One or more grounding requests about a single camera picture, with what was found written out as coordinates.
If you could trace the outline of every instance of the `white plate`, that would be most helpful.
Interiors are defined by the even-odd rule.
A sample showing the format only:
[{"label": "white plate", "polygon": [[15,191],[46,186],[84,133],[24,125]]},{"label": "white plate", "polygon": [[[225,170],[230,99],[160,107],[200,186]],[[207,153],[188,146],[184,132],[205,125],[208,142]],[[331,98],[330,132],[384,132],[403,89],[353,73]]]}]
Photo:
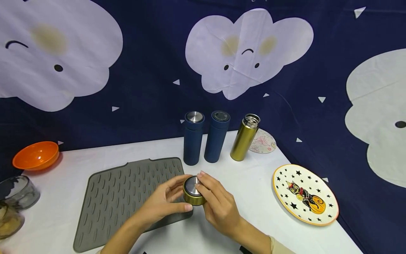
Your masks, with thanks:
[{"label": "white plate", "polygon": [[306,223],[326,226],[338,217],[338,203],[327,184],[299,165],[275,170],[272,183],[282,205]]},{"label": "white plate", "polygon": [[250,151],[259,154],[269,154],[276,149],[276,141],[268,132],[259,129],[255,134],[254,140],[249,148]]}]

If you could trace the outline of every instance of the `fingernail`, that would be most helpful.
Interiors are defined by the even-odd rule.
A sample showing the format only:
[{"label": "fingernail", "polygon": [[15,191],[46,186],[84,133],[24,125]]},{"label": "fingernail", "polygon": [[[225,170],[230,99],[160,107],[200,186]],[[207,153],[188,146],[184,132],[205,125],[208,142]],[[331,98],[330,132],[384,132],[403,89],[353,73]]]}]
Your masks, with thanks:
[{"label": "fingernail", "polygon": [[190,212],[191,210],[193,210],[193,206],[191,204],[186,204],[185,210],[186,210],[186,212]]}]

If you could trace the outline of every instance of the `plastic bowl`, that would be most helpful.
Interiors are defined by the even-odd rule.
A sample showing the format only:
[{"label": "plastic bowl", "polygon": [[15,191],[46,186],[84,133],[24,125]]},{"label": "plastic bowl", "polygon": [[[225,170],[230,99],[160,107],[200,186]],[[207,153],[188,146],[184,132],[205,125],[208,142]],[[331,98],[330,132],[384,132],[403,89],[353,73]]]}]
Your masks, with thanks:
[{"label": "plastic bowl", "polygon": [[13,166],[29,171],[43,170],[54,164],[58,157],[58,144],[43,141],[29,145],[19,151],[13,158]]}]

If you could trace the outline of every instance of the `navy blue backdrop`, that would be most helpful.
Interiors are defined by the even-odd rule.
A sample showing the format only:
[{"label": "navy blue backdrop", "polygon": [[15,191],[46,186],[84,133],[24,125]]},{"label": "navy blue backdrop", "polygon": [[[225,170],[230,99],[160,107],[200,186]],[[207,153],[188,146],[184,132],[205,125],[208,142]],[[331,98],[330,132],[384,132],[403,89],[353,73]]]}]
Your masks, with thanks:
[{"label": "navy blue backdrop", "polygon": [[[328,177],[340,205],[339,223],[364,253],[401,253],[406,248],[406,190],[376,176],[367,144],[346,128],[351,107],[346,81],[363,61],[405,47],[402,0],[94,0],[114,17],[123,50],[99,92],[76,97],[66,108],[45,112],[17,97],[0,98],[1,178],[21,172],[11,159],[23,147],[62,141],[76,150],[183,136],[185,112],[222,109],[236,130],[256,113],[291,161]],[[367,6],[362,18],[354,9]],[[300,17],[311,24],[307,53],[264,84],[235,100],[208,93],[185,59],[194,24],[209,15],[235,22],[245,11],[265,8],[274,21]],[[326,97],[321,103],[319,96]],[[112,112],[111,107],[119,107]]]}]

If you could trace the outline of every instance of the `white triangle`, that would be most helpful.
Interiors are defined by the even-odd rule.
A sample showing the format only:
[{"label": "white triangle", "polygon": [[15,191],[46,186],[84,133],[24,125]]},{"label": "white triangle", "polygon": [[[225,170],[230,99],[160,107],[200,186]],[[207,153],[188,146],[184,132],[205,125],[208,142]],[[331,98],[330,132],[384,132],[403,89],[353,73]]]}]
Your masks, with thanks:
[{"label": "white triangle", "polygon": [[365,7],[358,8],[358,9],[355,9],[355,10],[354,10],[354,14],[355,14],[355,18],[356,18],[356,19],[361,15],[361,13],[362,13],[363,11],[365,11],[365,8],[367,8],[367,7],[365,6]]}]

